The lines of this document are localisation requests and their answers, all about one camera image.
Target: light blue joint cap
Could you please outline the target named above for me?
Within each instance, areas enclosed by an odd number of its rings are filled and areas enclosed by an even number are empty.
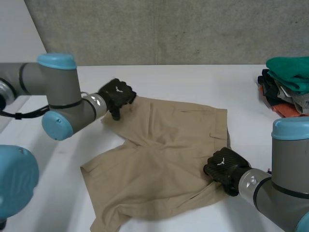
[[[309,231],[309,212],[306,213],[299,221],[295,232],[308,232]]]
[[[70,122],[60,113],[48,111],[42,118],[42,126],[49,137],[55,140],[65,140],[73,135]]]
[[[271,136],[278,140],[309,139],[309,117],[286,117],[273,123]]]
[[[31,200],[39,182],[33,154],[15,145],[0,145],[0,218],[9,218]]]
[[[42,66],[62,69],[62,70],[74,70],[77,68],[74,56],[64,53],[46,53],[39,55],[37,62]]]

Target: orange fabric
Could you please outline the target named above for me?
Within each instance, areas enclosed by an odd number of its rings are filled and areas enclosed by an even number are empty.
[[[263,94],[263,86],[259,86],[260,93]],[[309,114],[302,115],[299,113],[295,106],[290,103],[282,103],[271,107],[272,111],[278,113],[281,117],[300,117],[309,116]]]

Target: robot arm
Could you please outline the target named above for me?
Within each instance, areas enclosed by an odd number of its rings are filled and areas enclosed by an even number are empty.
[[[252,168],[236,152],[222,148],[204,173],[240,196],[285,232],[309,231],[309,117],[273,123],[272,174]]]
[[[71,137],[107,110],[119,120],[119,108],[136,97],[131,87],[114,79],[98,93],[82,98],[76,64],[69,54],[40,55],[37,63],[0,63],[1,110],[21,95],[47,96],[50,111],[42,126],[55,140]]]
[[[12,115],[6,105],[21,95],[46,95],[48,106],[35,114]],[[120,119],[119,109],[133,103],[136,93],[118,79],[97,93],[81,97],[76,64],[69,54],[44,54],[37,63],[0,63],[0,115],[42,117],[42,126],[55,140],[64,140],[110,111]],[[7,218],[20,212],[31,200],[39,181],[39,167],[30,151],[15,145],[0,145],[0,231]]]

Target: gray fabric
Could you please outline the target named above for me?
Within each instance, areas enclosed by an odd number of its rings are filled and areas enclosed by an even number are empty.
[[[309,93],[298,95],[294,93],[292,90],[281,84],[279,81],[274,80],[276,85],[278,86],[278,98],[294,104],[296,110],[301,114],[309,114]],[[284,87],[285,91],[291,96],[287,97],[284,91],[281,89],[281,86]]]
[[[286,102],[288,102],[288,103],[294,104],[293,99],[290,98],[290,97],[287,97],[285,95],[284,91],[281,89],[282,84],[279,81],[277,81],[277,80],[274,80],[274,81],[275,81],[275,83],[276,83],[276,85],[277,85],[277,87],[279,89],[277,97],[282,99],[282,100],[284,100],[284,101],[286,101]]]

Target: black cable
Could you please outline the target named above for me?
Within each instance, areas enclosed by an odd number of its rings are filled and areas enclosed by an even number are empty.
[[[16,113],[16,114],[11,114],[5,111],[0,111],[0,116],[4,116],[4,117],[13,117],[15,119],[21,120],[23,118],[35,118],[35,117],[40,117],[42,115],[44,115],[47,111],[49,111],[49,106],[46,105],[40,109],[37,109],[35,111],[29,112],[29,113]]]

